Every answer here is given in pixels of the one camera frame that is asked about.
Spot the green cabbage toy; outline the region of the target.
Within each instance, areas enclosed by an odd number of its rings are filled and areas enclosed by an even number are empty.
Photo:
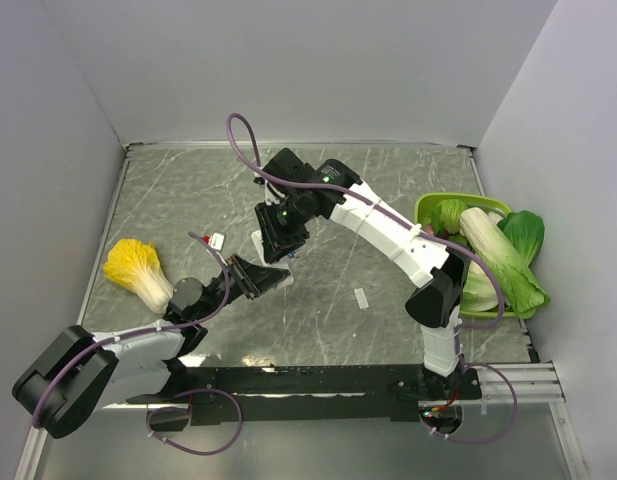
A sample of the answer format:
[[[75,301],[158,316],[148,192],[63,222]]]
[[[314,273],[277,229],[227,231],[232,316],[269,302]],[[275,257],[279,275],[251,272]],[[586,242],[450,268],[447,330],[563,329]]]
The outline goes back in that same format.
[[[465,202],[458,199],[440,201],[430,214],[431,226],[436,236],[457,234],[460,231],[460,217],[468,209]]]

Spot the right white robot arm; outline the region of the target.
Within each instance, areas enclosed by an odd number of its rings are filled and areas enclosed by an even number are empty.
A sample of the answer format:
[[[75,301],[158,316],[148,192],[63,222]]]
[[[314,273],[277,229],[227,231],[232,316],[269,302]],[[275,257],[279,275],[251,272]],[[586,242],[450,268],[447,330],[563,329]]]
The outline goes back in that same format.
[[[263,172],[266,199],[255,207],[262,261],[280,263],[296,252],[309,238],[307,223],[317,217],[366,240],[413,283],[405,309],[421,326],[425,387],[436,398],[450,396],[460,384],[459,307],[468,257],[428,239],[339,160],[313,168],[284,148]]]

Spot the yellow cabbage toy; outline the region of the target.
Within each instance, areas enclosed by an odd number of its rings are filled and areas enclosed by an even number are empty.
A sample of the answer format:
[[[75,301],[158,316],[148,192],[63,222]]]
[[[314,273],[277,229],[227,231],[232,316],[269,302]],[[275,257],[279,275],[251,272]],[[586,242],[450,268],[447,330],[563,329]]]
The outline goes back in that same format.
[[[102,267],[105,277],[133,292],[155,314],[164,314],[174,288],[163,273],[153,243],[120,239]]]

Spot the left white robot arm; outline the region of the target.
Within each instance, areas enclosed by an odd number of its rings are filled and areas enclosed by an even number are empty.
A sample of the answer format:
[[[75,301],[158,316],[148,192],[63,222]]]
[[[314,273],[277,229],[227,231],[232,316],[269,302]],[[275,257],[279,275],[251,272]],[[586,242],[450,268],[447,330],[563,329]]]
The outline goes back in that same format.
[[[66,328],[14,383],[13,398],[55,439],[109,404],[141,396],[177,400],[186,387],[181,359],[208,333],[201,320],[239,297],[254,300],[293,280],[285,261],[260,266],[233,254],[225,265],[208,284],[194,277],[179,280],[164,316],[143,328],[104,333]]]

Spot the black mounting base plate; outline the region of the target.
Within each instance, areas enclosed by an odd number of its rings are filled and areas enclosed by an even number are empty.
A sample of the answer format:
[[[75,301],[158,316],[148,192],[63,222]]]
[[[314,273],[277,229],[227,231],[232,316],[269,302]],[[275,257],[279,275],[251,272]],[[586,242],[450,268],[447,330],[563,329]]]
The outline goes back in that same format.
[[[192,424],[246,421],[388,418],[417,422],[419,408],[434,402],[482,398],[477,372],[441,377],[421,364],[277,367],[169,367],[159,391],[130,397],[130,404],[192,407]]]

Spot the green plastic basket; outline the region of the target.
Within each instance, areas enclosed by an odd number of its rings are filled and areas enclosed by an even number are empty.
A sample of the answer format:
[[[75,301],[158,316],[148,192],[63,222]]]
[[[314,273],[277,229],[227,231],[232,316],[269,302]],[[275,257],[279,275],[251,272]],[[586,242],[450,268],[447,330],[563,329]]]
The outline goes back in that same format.
[[[426,227],[431,223],[430,214],[431,210],[442,200],[446,199],[458,199],[467,204],[468,207],[477,207],[484,210],[488,215],[497,220],[505,218],[512,213],[512,209],[505,203],[486,196],[473,195],[467,193],[458,192],[436,192],[425,194],[420,197],[415,205],[414,209],[414,221]],[[476,263],[470,264],[470,270],[474,273],[485,274],[479,265]],[[468,312],[460,308],[460,316],[462,318],[477,318],[477,319],[489,319],[492,320],[497,316],[497,308],[485,312]]]

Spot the white battery cover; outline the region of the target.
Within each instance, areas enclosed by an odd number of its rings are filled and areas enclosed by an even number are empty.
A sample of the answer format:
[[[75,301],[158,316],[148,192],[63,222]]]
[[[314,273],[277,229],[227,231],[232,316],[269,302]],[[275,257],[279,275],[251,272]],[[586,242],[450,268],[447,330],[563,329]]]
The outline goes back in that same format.
[[[354,290],[354,295],[360,310],[366,310],[369,308],[367,297],[362,288],[356,288]]]

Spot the large bok choy toy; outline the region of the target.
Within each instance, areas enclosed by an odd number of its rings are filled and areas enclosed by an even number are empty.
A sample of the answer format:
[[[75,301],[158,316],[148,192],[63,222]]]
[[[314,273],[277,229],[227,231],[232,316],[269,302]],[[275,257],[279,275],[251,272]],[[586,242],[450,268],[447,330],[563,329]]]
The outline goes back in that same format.
[[[487,213],[477,207],[460,217],[460,232],[475,254],[494,274],[503,292],[504,303],[518,318],[530,318],[550,303],[526,260]]]

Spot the white remote control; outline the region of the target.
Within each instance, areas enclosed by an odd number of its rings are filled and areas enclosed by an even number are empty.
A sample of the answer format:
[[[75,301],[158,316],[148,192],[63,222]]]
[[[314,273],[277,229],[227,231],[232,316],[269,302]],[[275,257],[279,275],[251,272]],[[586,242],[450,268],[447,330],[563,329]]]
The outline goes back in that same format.
[[[262,265],[264,267],[272,267],[272,268],[275,268],[275,269],[286,270],[289,273],[289,275],[287,277],[285,277],[281,282],[276,284],[273,287],[273,289],[274,290],[281,290],[281,289],[284,289],[284,288],[287,288],[288,286],[290,286],[294,282],[294,276],[293,276],[292,271],[291,271],[291,263],[292,263],[291,258],[288,257],[288,256],[285,256],[285,257],[283,257],[279,261],[276,261],[274,263],[269,263],[264,258],[264,246],[263,246],[263,240],[262,240],[262,233],[261,233],[261,231],[260,230],[255,230],[251,234],[251,239],[253,241],[253,244],[255,246],[255,249],[257,251],[259,259],[260,259],[260,261],[261,261],[261,263],[262,263]]]

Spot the small bok choy toy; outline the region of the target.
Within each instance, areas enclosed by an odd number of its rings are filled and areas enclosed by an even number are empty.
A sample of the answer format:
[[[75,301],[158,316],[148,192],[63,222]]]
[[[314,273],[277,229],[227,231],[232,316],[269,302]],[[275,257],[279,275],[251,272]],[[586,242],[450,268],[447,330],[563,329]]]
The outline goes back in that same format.
[[[483,273],[468,272],[463,288],[461,309],[485,312],[496,308],[499,300],[490,279]]]

